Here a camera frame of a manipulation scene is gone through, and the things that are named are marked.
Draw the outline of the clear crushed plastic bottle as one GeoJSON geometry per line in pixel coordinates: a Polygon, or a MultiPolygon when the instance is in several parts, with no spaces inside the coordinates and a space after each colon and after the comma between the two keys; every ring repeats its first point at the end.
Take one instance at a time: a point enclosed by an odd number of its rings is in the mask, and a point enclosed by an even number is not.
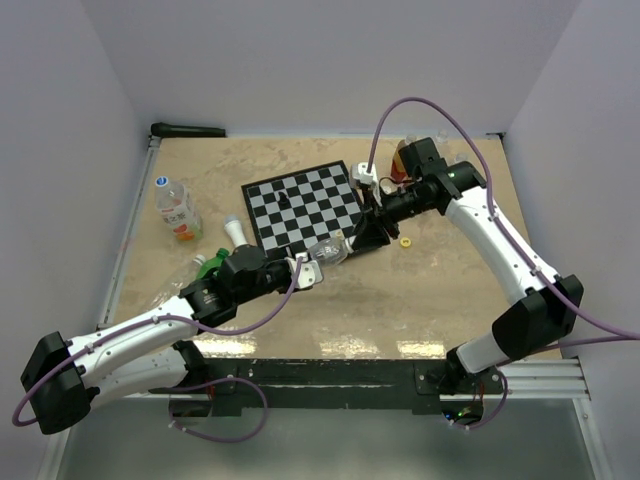
{"type": "Polygon", "coordinates": [[[340,238],[327,238],[309,248],[308,254],[312,261],[316,261],[321,267],[334,267],[346,260],[350,254],[340,238]]]}

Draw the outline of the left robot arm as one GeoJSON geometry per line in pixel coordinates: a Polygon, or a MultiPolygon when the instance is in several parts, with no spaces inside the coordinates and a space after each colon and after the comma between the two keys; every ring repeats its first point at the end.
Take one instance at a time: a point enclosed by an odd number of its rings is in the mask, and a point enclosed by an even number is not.
{"type": "Polygon", "coordinates": [[[206,383],[207,368],[186,340],[201,333],[221,335],[240,305],[274,292],[289,300],[321,278],[304,253],[270,258],[245,244],[219,267],[130,320],[71,339],[50,333],[38,341],[21,374],[25,396],[12,422],[37,425],[42,434],[52,435],[132,393],[196,392],[206,383]]]}

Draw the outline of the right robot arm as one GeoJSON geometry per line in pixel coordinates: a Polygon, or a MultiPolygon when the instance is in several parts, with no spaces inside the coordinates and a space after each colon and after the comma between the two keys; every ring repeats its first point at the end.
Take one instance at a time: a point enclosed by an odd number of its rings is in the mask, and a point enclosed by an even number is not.
{"type": "Polygon", "coordinates": [[[468,161],[450,165],[434,141],[424,138],[397,152],[408,183],[381,192],[374,167],[359,163],[349,180],[362,193],[362,215],[349,239],[354,253],[386,246],[400,222],[436,210],[474,245],[502,287],[508,309],[490,331],[447,353],[443,390],[469,392],[481,373],[520,360],[572,332],[584,287],[542,260],[488,198],[488,186],[468,161]]]}

